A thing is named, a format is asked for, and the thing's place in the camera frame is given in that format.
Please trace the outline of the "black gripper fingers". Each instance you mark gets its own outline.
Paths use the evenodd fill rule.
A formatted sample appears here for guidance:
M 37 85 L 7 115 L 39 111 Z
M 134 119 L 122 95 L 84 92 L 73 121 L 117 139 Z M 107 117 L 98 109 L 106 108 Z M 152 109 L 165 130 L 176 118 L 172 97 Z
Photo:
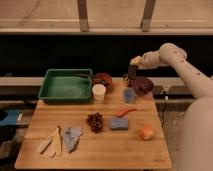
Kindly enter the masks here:
M 137 65 L 130 65 L 128 68 L 128 78 L 130 80 L 134 80 L 137 75 L 138 66 Z

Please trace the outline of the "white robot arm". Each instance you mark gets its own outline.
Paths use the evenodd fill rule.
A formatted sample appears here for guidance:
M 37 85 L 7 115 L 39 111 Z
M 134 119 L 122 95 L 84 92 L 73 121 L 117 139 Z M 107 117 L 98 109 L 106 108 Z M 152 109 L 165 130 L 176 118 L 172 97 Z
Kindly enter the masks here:
M 176 171 L 213 171 L 213 79 L 188 62 L 187 52 L 173 43 L 133 57 L 128 77 L 158 67 L 171 67 L 191 95 L 185 107 Z

